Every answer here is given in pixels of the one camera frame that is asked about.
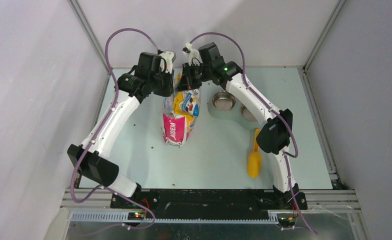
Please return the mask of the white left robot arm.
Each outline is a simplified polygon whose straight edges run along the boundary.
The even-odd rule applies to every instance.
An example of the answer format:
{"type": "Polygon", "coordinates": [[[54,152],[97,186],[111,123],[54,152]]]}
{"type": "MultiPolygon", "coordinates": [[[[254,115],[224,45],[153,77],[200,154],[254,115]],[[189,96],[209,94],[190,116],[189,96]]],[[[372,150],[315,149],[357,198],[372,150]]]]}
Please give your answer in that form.
{"type": "Polygon", "coordinates": [[[110,162],[113,145],[123,126],[150,94],[169,97],[174,92],[173,51],[142,52],[138,63],[114,82],[114,96],[110,107],[80,145],[71,144],[67,154],[82,176],[123,195],[129,208],[137,208],[142,194],[140,186],[110,162]]]}

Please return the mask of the pet food bag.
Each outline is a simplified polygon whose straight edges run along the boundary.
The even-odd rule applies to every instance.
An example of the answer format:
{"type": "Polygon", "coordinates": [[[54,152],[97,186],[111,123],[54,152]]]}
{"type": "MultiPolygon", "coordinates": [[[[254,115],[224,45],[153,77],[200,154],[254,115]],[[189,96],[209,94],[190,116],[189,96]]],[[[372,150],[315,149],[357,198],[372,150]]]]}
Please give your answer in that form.
{"type": "Polygon", "coordinates": [[[199,89],[184,90],[162,101],[162,137],[166,144],[181,147],[188,140],[201,108],[199,89]]]}

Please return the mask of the yellow plastic scoop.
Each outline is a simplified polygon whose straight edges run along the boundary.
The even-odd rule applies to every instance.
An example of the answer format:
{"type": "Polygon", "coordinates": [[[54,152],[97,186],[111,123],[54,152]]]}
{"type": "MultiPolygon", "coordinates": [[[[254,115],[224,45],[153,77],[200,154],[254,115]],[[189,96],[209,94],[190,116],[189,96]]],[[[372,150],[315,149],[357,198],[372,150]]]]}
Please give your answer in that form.
{"type": "Polygon", "coordinates": [[[249,153],[247,157],[247,165],[246,170],[247,174],[251,178],[257,178],[260,174],[261,165],[262,165],[262,155],[259,152],[259,145],[257,143],[257,137],[260,133],[260,129],[255,129],[254,137],[253,137],[253,146],[252,151],[249,153]]]}

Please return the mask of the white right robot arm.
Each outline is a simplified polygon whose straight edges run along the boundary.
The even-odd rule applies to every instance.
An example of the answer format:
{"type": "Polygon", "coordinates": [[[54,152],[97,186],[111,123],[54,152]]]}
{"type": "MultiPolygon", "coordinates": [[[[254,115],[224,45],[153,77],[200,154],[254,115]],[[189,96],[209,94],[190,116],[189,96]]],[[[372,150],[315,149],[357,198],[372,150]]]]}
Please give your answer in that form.
{"type": "Polygon", "coordinates": [[[256,142],[262,151],[273,158],[273,189],[278,191],[274,196],[275,204],[281,209],[288,209],[295,202],[292,192],[296,185],[286,156],[294,139],[293,113],[272,104],[247,79],[245,71],[237,63],[225,62],[215,43],[198,49],[186,43],[182,50],[188,56],[188,61],[182,65],[176,91],[199,89],[204,82],[211,81],[236,97],[250,111],[261,126],[256,142]]]}

